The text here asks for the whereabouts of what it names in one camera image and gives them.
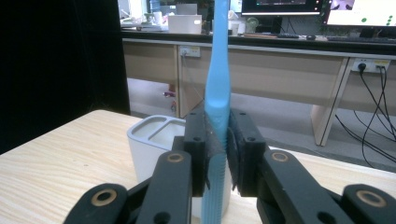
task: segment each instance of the light wood tabletop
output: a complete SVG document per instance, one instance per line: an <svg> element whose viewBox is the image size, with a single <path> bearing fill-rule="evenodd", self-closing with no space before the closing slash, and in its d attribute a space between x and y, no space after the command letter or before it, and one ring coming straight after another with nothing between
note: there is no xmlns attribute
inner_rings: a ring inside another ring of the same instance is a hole
<svg viewBox="0 0 396 224"><path fill-rule="evenodd" d="M62 223L92 187L135 186L127 130L139 120L93 111L1 155L0 223ZM336 193L341 194L346 185L362 183L396 197L394 173L291 153L320 185ZM256 199L232 192L222 223L261 223Z"/></svg>

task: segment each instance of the computer monitor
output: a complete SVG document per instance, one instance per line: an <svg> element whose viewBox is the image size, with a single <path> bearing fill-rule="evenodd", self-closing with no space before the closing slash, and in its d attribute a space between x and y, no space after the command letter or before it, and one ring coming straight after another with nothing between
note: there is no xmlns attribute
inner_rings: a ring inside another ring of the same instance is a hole
<svg viewBox="0 0 396 224"><path fill-rule="evenodd" d="M169 15L169 13L177 13L176 6L160 6L160 11L163 15Z"/></svg>
<svg viewBox="0 0 396 224"><path fill-rule="evenodd" d="M395 0L326 1L324 25L363 28L363 37L373 37L375 29L396 29Z"/></svg>
<svg viewBox="0 0 396 224"><path fill-rule="evenodd" d="M177 4L177 15L196 15L198 12L197 4Z"/></svg>
<svg viewBox="0 0 396 224"><path fill-rule="evenodd" d="M243 0L242 16L319 15L323 0Z"/></svg>
<svg viewBox="0 0 396 224"><path fill-rule="evenodd" d="M236 13L242 12L242 0L230 0L230 10Z"/></svg>

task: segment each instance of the power outlet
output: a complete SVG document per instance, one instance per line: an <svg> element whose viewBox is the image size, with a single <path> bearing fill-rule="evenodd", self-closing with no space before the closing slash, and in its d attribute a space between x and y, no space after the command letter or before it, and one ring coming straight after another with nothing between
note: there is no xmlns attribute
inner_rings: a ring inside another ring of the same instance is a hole
<svg viewBox="0 0 396 224"><path fill-rule="evenodd" d="M185 57L201 57L201 48L196 46L180 46L180 55Z"/></svg>
<svg viewBox="0 0 396 224"><path fill-rule="evenodd" d="M378 66L384 66L385 70L388 70L390 60L357 58L355 59L355 62L353 63L351 70L355 72L359 72L360 71L359 64L361 63L366 64L364 73L380 73L381 70L379 69Z"/></svg>

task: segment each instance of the white box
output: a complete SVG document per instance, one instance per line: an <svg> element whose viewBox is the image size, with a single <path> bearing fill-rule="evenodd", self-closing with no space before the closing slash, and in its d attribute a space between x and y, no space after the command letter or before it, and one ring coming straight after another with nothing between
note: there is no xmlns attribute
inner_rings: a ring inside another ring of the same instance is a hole
<svg viewBox="0 0 396 224"><path fill-rule="evenodd" d="M168 16L170 34L199 35L202 32L202 15Z"/></svg>
<svg viewBox="0 0 396 224"><path fill-rule="evenodd" d="M175 136L184 136L186 120L155 115L140 120L128 130L128 141L134 161L137 181L143 182L152 176L158 158L171 150ZM222 214L231 195L231 174L226 167ZM192 198L191 214L201 217L202 198Z"/></svg>

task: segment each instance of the floor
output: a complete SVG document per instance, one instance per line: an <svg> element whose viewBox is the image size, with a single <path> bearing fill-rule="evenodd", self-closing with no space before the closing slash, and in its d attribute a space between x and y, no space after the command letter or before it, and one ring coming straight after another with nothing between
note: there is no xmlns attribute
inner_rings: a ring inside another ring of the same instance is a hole
<svg viewBox="0 0 396 224"><path fill-rule="evenodd" d="M174 116L172 103L175 98L163 95L168 91L167 84L128 78L128 86L132 115L139 118ZM231 107L244 110L251 116L269 146L396 173L396 141L377 118L370 125L377 133L369 131L365 140L376 146L381 154L362 147L361 141L352 138L338 120L332 125L326 146L317 146L310 119L312 105L233 93ZM357 112L357 115L366 124L373 116L364 112ZM358 136L364 135L366 127L359 122L354 111L338 109L337 117L350 131ZM396 117L390 117L390 120L396 125Z"/></svg>

